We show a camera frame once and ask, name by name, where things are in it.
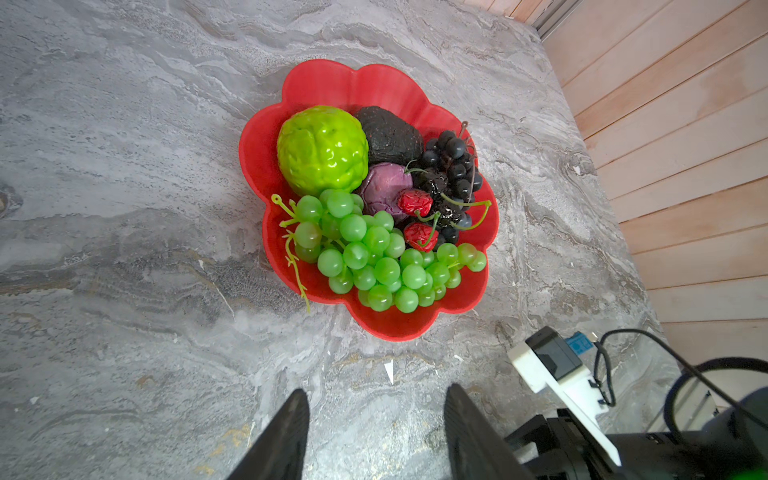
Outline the black grape bunch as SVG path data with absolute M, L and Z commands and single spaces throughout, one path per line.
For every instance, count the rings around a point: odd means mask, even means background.
M 477 199 L 484 178 L 477 167 L 475 148 L 470 144 L 468 123 L 462 122 L 459 130 L 445 130 L 427 141 L 417 168 L 412 172 L 413 186 L 417 188 L 418 175 L 428 169 L 446 173 L 453 186 L 454 195 L 461 200 Z

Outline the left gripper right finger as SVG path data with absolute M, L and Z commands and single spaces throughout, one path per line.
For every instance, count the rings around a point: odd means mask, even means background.
M 453 479 L 534 479 L 457 383 L 447 389 L 444 424 Z

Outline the purple fig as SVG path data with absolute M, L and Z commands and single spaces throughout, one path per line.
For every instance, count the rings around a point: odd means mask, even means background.
M 369 168 L 369 174 L 359 188 L 363 212 L 375 215 L 380 211 L 389 213 L 395 222 L 404 220 L 407 215 L 398 206 L 398 199 L 403 190 L 413 187 L 413 179 L 403 165 L 378 163 Z

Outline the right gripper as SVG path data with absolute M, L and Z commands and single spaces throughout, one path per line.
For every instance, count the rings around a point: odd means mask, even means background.
M 529 444 L 536 457 L 523 465 L 536 479 L 603 479 L 606 464 L 599 443 L 569 410 L 555 417 L 538 414 L 504 438 L 513 450 Z

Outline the red cherry pair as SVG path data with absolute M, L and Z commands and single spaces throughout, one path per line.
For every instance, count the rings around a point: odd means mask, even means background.
M 430 218 L 422 218 L 431 206 L 431 197 L 423 190 L 408 189 L 400 193 L 398 206 L 407 215 L 399 227 L 406 245 L 421 252 L 433 252 L 445 243 L 458 244 L 460 235 L 479 228 L 490 213 L 490 200 L 478 201 L 470 198 L 460 203 L 464 215 L 458 224 L 439 228 L 439 213 Z

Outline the dark blackberry pair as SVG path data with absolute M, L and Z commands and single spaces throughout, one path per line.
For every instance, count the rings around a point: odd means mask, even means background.
M 429 211 L 422 218 L 430 218 L 439 213 L 438 227 L 458 224 L 464 215 L 461 199 L 454 195 L 453 186 L 446 173 L 428 169 L 418 175 L 417 188 L 425 191 L 432 199 Z

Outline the green grape bunch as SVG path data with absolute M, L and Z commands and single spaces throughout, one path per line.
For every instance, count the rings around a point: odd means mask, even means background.
M 457 245 L 421 252 L 406 245 L 389 213 L 364 214 L 359 195 L 327 190 L 298 201 L 279 195 L 272 200 L 289 215 L 289 264 L 315 266 L 334 293 L 354 293 L 375 312 L 396 307 L 409 314 L 429 307 L 461 284 L 463 271 L 487 269 L 485 248 L 464 237 L 482 229 L 490 213 L 479 228 L 462 233 Z

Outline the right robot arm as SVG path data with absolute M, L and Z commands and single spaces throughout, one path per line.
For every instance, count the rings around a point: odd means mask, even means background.
M 544 327 L 509 353 L 513 367 L 535 393 L 553 392 L 564 404 L 556 416 L 535 416 L 507 436 L 514 450 L 533 445 L 525 462 L 537 479 L 764 479 L 767 476 L 767 390 L 735 400 L 700 427 L 684 428 L 677 403 L 693 384 L 723 391 L 708 379 L 718 371 L 764 374 L 767 363 L 748 357 L 722 357 L 697 366 L 685 361 L 663 340 L 645 332 L 682 366 L 661 410 L 662 431 L 606 434 L 599 415 L 617 404 L 612 367 L 603 334 L 592 341 L 594 366 L 587 368 L 573 339 Z

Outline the green bumpy round fruit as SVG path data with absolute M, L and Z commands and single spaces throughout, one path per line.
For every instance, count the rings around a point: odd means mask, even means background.
M 369 172 L 369 144 L 360 121 L 340 108 L 317 105 L 286 120 L 277 139 L 278 166 L 298 195 L 351 192 Z

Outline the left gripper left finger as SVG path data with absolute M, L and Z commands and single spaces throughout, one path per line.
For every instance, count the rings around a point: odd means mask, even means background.
M 309 420 L 307 394 L 296 389 L 227 479 L 301 479 Z

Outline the dark avocado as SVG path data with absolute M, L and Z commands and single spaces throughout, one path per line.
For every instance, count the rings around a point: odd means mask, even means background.
M 368 142 L 370 165 L 393 163 L 405 166 L 423 153 L 424 140 L 412 125 L 378 106 L 361 108 L 355 118 Z

